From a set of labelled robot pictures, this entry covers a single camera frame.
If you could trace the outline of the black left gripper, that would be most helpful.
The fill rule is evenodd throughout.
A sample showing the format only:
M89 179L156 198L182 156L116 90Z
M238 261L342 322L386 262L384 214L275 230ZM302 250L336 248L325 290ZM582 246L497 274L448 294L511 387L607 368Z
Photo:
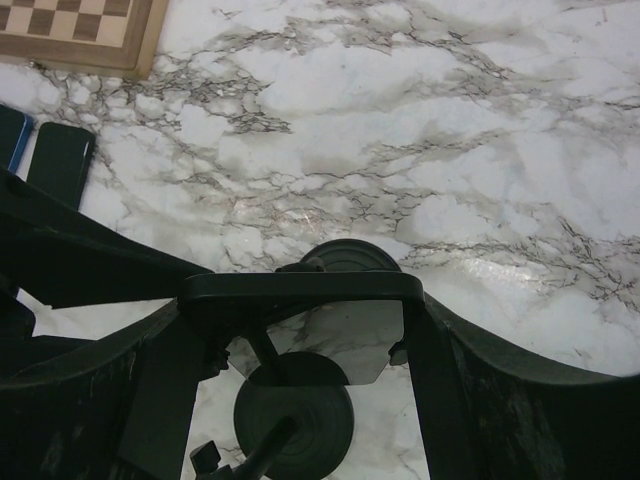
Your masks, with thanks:
M170 298L203 271L113 232L14 174L1 175L1 272L43 304Z

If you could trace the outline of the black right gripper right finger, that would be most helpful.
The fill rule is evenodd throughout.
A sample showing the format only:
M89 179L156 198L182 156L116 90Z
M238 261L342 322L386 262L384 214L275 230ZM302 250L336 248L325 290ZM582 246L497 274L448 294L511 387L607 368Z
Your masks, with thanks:
M638 375L545 358L431 297L402 307L430 478L638 478Z

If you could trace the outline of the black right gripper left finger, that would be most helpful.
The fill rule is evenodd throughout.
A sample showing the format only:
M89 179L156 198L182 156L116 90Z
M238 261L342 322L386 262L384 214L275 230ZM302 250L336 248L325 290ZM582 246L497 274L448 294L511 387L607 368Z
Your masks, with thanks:
M198 384L226 366L229 313L170 302L102 339L35 336L1 300L1 475L177 479Z

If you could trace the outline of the black phone stand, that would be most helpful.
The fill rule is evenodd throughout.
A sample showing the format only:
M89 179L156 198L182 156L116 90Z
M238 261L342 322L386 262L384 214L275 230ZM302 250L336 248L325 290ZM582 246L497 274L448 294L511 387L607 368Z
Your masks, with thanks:
M423 304L416 277L356 239L273 272L195 275L178 297L206 338L202 379L234 367L277 387L366 385L408 364L410 318Z
M333 360L308 351L279 354L264 328L244 334L259 367L234 404L236 437L246 459L220 464L210 440L190 454L198 479L323 479L344 460L355 416L349 380Z

